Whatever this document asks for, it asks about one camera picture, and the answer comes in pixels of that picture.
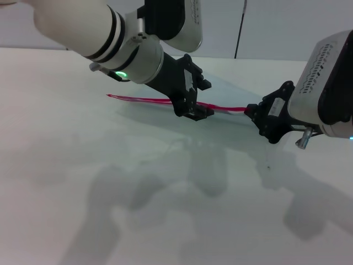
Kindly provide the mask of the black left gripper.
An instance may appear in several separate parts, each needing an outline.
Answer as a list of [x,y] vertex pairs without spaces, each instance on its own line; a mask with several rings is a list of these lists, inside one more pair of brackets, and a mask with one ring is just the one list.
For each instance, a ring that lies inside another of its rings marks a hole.
[[160,71],[146,85],[170,99],[176,116],[199,121],[214,115],[212,108],[197,103],[197,90],[204,91],[212,84],[188,54],[176,60],[165,53]]

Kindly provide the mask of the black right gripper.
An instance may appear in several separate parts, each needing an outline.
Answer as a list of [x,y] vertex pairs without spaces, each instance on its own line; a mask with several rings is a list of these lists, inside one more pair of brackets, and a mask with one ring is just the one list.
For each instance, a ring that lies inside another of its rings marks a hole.
[[292,131],[312,129],[318,133],[318,126],[292,118],[288,112],[289,100],[295,86],[292,81],[286,81],[282,86],[262,98],[258,104],[248,104],[244,114],[259,129],[259,134],[268,139],[269,143],[277,144],[281,138]]

